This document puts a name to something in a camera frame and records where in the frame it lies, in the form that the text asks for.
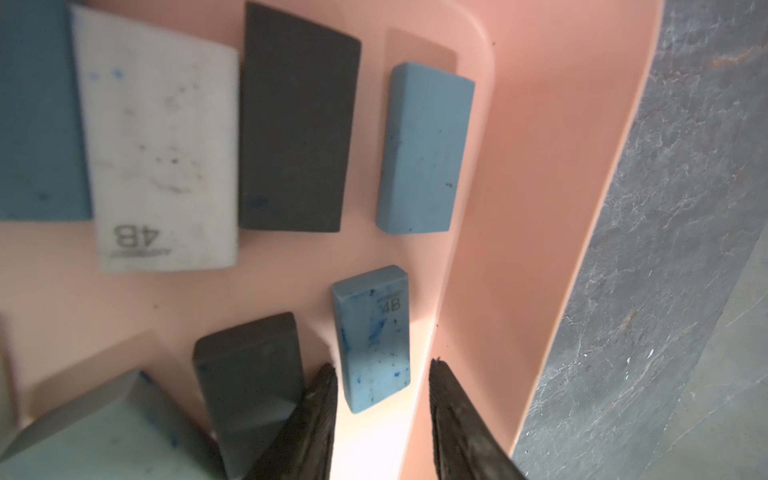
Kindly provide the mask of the teal eraser top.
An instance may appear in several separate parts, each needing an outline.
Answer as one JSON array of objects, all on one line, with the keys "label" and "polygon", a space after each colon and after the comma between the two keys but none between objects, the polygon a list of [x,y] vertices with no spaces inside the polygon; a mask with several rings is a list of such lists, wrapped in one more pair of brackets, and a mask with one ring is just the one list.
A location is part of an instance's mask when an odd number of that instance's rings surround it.
[{"label": "teal eraser top", "polygon": [[1,4],[1,218],[92,217],[69,4]]}]

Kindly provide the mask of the black eraser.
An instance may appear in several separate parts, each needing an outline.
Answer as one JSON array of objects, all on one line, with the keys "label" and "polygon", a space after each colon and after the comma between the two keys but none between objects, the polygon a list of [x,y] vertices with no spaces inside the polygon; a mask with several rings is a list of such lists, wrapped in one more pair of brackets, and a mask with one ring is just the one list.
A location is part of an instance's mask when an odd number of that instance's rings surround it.
[{"label": "black eraser", "polygon": [[361,42],[249,2],[244,46],[241,228],[339,231]]},{"label": "black eraser", "polygon": [[202,337],[192,363],[226,475],[242,479],[304,392],[294,315],[285,312]]}]

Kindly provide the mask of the black eraser front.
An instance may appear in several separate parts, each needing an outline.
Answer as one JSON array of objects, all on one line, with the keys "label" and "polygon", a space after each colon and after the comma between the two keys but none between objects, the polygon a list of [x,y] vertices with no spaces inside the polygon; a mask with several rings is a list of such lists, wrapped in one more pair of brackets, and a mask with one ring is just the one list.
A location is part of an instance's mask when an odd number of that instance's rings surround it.
[{"label": "black eraser front", "polygon": [[242,479],[304,392],[294,315],[285,312],[202,337],[192,363],[226,475]]}]

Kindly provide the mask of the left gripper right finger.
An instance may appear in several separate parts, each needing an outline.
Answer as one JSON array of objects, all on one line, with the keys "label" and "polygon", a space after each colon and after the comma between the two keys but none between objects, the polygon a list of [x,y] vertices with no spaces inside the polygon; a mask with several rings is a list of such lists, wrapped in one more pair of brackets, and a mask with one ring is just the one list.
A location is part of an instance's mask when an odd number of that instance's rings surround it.
[{"label": "left gripper right finger", "polygon": [[440,480],[525,480],[441,359],[430,363],[429,402],[433,457]]}]

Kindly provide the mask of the teal eraser pile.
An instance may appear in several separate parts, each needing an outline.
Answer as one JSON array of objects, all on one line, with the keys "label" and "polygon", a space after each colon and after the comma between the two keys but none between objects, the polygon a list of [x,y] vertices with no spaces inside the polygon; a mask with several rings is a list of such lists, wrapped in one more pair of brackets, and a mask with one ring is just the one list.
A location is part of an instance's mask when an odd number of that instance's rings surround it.
[{"label": "teal eraser pile", "polygon": [[344,396],[359,414],[411,380],[409,277],[390,265],[331,286]]}]

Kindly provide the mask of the pink storage tray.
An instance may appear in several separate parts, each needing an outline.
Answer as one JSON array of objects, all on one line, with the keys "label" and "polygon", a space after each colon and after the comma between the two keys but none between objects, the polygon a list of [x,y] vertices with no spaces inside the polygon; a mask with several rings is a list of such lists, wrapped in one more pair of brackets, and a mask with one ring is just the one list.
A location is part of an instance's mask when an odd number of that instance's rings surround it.
[{"label": "pink storage tray", "polygon": [[[235,49],[234,265],[103,269],[95,222],[1,218],[1,455],[49,411],[142,370],[220,449],[192,363],[196,341],[290,312],[304,386],[339,377],[331,477],[432,478],[427,376],[444,353],[505,452],[519,434],[637,108],[658,1],[66,1]],[[361,57],[337,232],[239,224],[245,7],[358,39]],[[392,70],[416,62],[475,83],[450,229],[376,224]],[[331,286],[390,265],[409,277],[409,386],[354,414]]]}]

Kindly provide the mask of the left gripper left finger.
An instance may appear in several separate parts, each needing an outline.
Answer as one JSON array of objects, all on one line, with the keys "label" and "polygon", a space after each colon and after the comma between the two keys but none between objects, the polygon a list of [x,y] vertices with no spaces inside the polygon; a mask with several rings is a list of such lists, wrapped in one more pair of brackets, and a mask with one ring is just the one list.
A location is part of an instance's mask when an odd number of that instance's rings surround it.
[{"label": "left gripper left finger", "polygon": [[276,439],[245,475],[247,479],[328,479],[331,473],[338,377],[323,365]]}]

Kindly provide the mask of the grey eraser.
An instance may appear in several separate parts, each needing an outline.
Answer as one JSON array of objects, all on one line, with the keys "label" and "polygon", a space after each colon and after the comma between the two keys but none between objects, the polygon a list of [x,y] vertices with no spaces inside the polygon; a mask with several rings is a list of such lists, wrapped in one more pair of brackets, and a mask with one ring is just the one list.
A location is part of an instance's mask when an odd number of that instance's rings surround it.
[{"label": "grey eraser", "polygon": [[63,404],[1,455],[4,479],[223,479],[212,438],[142,370]]}]

